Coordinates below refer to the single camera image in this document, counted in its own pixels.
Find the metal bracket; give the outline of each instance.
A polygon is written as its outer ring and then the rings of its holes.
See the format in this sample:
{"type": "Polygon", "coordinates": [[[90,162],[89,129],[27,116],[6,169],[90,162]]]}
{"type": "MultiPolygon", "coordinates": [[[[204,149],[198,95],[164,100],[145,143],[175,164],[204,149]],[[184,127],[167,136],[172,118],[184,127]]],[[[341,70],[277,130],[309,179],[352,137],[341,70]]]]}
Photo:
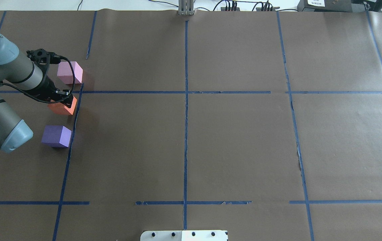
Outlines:
{"type": "Polygon", "coordinates": [[[228,241],[228,231],[145,231],[140,236],[140,241],[228,241]]]}
{"type": "Polygon", "coordinates": [[[179,0],[179,15],[194,15],[194,0],[179,0]]]}
{"type": "MultiPolygon", "coordinates": [[[[277,9],[280,9],[280,7],[273,7],[273,12],[277,9]]],[[[257,12],[263,12],[262,8],[256,8],[257,12]]]]}

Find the table surface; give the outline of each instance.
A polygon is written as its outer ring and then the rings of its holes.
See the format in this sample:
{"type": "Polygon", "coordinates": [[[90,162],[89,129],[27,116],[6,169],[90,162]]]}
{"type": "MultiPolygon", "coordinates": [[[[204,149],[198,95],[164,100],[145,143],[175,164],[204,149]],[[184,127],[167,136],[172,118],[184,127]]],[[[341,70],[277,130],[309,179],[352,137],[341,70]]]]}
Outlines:
{"type": "Polygon", "coordinates": [[[34,131],[0,152],[0,240],[382,240],[382,14],[0,11],[0,33],[85,83],[74,116],[0,89],[34,131]]]}

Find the purple foam block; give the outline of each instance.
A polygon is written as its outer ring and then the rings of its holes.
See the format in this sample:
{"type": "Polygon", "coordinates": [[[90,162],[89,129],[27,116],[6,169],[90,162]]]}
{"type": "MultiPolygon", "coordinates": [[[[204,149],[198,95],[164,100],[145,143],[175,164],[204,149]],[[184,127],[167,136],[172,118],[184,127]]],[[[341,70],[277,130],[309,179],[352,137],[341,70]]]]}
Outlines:
{"type": "Polygon", "coordinates": [[[42,143],[50,147],[69,147],[72,131],[64,126],[46,126],[42,143]]]}

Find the orange foam block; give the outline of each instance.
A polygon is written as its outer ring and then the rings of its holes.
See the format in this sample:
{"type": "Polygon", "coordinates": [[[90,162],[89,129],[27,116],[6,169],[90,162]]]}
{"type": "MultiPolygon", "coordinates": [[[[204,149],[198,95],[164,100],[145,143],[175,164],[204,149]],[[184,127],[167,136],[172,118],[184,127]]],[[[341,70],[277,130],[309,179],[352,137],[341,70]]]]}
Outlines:
{"type": "Polygon", "coordinates": [[[56,114],[73,115],[77,102],[78,100],[74,96],[72,107],[70,108],[67,108],[67,106],[63,105],[62,103],[48,104],[48,108],[50,108],[56,114]]]}

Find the robotic arm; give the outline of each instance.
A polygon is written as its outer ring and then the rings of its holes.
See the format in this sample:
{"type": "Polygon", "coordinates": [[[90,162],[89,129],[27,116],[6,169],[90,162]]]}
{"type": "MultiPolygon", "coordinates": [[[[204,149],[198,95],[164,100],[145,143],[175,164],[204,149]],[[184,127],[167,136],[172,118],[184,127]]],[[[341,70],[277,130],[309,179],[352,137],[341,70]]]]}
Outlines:
{"type": "MultiPolygon", "coordinates": [[[[27,51],[26,55],[0,34],[0,87],[2,85],[13,87],[38,102],[61,102],[71,108],[75,74],[67,58],[43,49],[27,51]],[[72,69],[71,90],[60,91],[47,76],[50,64],[59,64],[62,59],[68,61],[72,69]]],[[[0,150],[10,153],[32,137],[32,130],[0,96],[0,150]]]]}

